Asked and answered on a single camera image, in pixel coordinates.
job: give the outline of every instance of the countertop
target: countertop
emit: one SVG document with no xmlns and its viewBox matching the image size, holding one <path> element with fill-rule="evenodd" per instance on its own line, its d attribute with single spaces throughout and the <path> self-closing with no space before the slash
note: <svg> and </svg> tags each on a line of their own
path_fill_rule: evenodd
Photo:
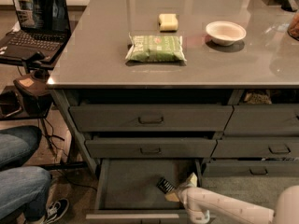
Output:
<svg viewBox="0 0 299 224">
<path fill-rule="evenodd" d="M 127 63 L 129 34 L 158 35 L 158 15 L 178 14 L 187 59 Z M 299 88 L 299 41 L 287 34 L 293 13 L 261 0 L 91 0 L 48 81 L 78 88 Z M 206 34 L 212 21 L 242 25 L 230 47 Z"/>
</svg>

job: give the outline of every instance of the bowl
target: bowl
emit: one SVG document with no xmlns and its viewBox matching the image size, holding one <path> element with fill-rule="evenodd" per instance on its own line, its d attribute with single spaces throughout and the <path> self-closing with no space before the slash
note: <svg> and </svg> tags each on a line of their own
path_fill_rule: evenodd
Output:
<svg viewBox="0 0 299 224">
<path fill-rule="evenodd" d="M 229 21 L 214 21 L 206 26 L 206 32 L 221 46 L 231 46 L 246 36 L 242 26 Z"/>
</svg>

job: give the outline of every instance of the blue jeans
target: blue jeans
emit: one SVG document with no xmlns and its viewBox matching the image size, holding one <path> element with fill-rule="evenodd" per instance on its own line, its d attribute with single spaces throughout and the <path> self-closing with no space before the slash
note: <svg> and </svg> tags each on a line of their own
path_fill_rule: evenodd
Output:
<svg viewBox="0 0 299 224">
<path fill-rule="evenodd" d="M 21 166 L 38 149 L 41 131 L 21 126 L 0 131 L 0 168 Z M 46 214 L 50 174 L 40 167 L 17 167 L 0 172 L 0 222 L 19 208 L 28 221 Z"/>
</svg>

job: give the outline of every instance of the black sneaker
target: black sneaker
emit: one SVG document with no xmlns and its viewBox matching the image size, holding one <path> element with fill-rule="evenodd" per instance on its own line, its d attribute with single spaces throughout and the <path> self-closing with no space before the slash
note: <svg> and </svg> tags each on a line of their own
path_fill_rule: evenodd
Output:
<svg viewBox="0 0 299 224">
<path fill-rule="evenodd" d="M 65 198 L 57 200 L 52 203 L 47 210 L 47 218 L 44 220 L 43 224 L 53 223 L 61 219 L 66 213 L 69 206 L 69 201 Z"/>
</svg>

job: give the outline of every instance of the green snack package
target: green snack package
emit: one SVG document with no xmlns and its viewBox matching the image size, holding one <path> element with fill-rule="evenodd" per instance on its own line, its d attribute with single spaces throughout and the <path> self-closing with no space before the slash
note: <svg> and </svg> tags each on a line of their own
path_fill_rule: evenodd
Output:
<svg viewBox="0 0 299 224">
<path fill-rule="evenodd" d="M 186 61 L 181 36 L 135 35 L 126 60 L 142 63 Z"/>
</svg>

